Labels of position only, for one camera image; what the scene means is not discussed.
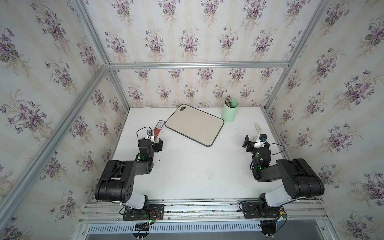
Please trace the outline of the white ceramic knife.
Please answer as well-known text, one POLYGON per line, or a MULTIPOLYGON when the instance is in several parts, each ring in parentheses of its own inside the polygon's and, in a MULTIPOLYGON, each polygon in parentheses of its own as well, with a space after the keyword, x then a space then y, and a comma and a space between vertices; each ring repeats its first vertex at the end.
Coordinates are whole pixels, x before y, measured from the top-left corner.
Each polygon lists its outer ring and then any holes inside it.
POLYGON ((254 136, 254 141, 259 142, 260 140, 260 135, 263 134, 262 129, 260 128, 259 124, 255 123, 255 129, 257 131, 257 135, 254 136))

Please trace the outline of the red rectangular box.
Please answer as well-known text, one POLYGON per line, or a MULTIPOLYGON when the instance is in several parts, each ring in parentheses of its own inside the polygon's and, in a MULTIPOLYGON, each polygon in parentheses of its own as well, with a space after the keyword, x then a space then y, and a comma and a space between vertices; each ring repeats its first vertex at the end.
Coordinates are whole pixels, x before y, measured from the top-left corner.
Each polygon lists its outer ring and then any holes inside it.
POLYGON ((160 136, 160 133, 161 133, 164 125, 165 125, 165 121, 159 120, 157 125, 155 126, 155 129, 154 129, 154 139, 155 139, 155 142, 158 141, 158 138, 160 136))

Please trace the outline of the beige green-rimmed cutting board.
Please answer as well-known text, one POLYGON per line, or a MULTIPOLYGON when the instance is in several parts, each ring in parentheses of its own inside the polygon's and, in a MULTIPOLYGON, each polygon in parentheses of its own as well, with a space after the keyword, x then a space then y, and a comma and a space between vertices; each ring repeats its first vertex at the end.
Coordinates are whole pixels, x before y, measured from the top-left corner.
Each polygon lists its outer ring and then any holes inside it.
POLYGON ((217 116, 182 104, 166 120, 165 126, 205 147, 211 147, 224 123, 217 116))

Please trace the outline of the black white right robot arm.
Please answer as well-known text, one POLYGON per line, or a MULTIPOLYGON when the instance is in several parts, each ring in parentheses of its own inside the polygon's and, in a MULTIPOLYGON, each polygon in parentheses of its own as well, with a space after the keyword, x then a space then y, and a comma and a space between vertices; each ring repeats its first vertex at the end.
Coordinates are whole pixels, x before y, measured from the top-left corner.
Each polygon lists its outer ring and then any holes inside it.
POLYGON ((252 154, 250 170, 259 183, 281 180, 278 188, 260 194, 256 203, 241 201, 240 210, 246 219, 278 219, 284 212, 283 205, 297 199, 321 196, 325 187, 320 177, 304 159, 276 160, 271 165, 272 154, 267 135, 260 134, 258 140, 251 141, 245 136, 243 148, 252 154))

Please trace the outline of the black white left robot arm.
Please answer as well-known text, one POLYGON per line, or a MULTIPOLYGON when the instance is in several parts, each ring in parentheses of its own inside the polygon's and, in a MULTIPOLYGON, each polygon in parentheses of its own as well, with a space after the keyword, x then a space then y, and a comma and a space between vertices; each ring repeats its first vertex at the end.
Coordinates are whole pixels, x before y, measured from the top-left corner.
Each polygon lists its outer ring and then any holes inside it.
POLYGON ((148 175, 154 167, 154 154, 163 150, 163 141, 138 140, 139 153, 133 161, 107 162, 94 191, 97 201, 120 204, 125 208, 123 220, 136 221, 153 217, 149 198, 134 191, 135 176, 148 175))

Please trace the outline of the green pencil cup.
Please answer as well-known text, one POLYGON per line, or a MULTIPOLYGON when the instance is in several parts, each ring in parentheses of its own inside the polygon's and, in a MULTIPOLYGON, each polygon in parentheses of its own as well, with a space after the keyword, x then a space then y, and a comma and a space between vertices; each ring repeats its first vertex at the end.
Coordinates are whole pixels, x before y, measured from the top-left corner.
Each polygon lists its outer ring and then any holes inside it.
POLYGON ((236 99, 231 100, 231 106, 229 107, 226 102, 222 110, 222 119, 226 123, 233 122, 235 120, 237 110, 239 108, 239 101, 236 99))

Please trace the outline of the pencils in cup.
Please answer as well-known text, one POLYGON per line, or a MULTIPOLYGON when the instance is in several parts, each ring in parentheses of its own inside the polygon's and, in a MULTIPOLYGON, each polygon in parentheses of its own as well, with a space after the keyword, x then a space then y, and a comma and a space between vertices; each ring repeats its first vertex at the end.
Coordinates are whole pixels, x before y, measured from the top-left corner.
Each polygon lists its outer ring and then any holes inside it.
POLYGON ((227 97, 225 97, 225 101, 226 101, 226 105, 231 108, 232 107, 232 100, 231 100, 231 97, 228 95, 227 97))

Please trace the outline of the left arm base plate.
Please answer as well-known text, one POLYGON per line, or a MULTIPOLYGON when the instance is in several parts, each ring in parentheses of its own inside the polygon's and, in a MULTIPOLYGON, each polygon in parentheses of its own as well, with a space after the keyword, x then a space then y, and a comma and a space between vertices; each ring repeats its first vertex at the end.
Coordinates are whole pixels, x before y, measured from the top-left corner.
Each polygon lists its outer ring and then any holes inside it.
POLYGON ((128 207, 125 208, 123 213, 124 221, 150 221, 163 220, 164 218, 164 204, 150 204, 142 210, 133 210, 128 207))

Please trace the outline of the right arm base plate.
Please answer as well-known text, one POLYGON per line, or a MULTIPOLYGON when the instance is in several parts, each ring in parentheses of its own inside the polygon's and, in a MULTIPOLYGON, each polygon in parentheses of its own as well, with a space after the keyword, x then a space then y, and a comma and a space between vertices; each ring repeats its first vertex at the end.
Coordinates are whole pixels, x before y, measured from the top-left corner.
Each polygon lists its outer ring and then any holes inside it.
POLYGON ((265 204, 241 201, 239 208, 243 212, 245 219, 278 219, 284 212, 284 208, 269 207, 265 204))

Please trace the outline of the aluminium mounting rail frame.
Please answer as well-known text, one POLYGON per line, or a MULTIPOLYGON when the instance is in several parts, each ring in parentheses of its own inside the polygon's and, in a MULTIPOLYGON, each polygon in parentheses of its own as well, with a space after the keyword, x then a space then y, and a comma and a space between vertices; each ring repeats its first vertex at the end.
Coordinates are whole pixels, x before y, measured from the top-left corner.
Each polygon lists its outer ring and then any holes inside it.
POLYGON ((153 200, 149 214, 135 217, 117 204, 85 204, 72 235, 128 234, 143 238, 155 233, 224 233, 261 231, 256 199, 153 200))

